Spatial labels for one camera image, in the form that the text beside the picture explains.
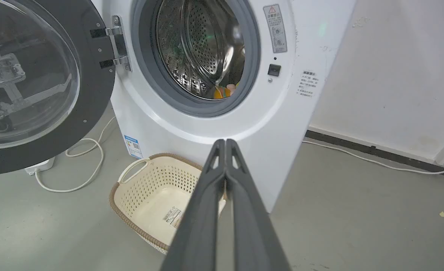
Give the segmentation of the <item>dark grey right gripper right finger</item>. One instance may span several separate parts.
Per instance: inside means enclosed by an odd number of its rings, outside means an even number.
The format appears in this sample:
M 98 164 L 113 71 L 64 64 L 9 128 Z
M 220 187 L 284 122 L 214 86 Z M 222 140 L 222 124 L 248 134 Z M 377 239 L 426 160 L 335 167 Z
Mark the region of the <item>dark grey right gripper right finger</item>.
M 237 142 L 226 140 L 226 191 L 232 202 L 236 271 L 289 271 L 291 266 Z

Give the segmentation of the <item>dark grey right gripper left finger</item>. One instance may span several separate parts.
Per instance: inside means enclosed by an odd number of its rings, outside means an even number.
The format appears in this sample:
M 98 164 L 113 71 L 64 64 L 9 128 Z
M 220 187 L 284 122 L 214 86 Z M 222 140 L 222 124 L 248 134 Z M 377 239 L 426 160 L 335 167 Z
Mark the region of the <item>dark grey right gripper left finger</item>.
M 225 146 L 224 139 L 214 142 L 160 268 L 162 271 L 216 269 L 217 222 L 225 192 Z

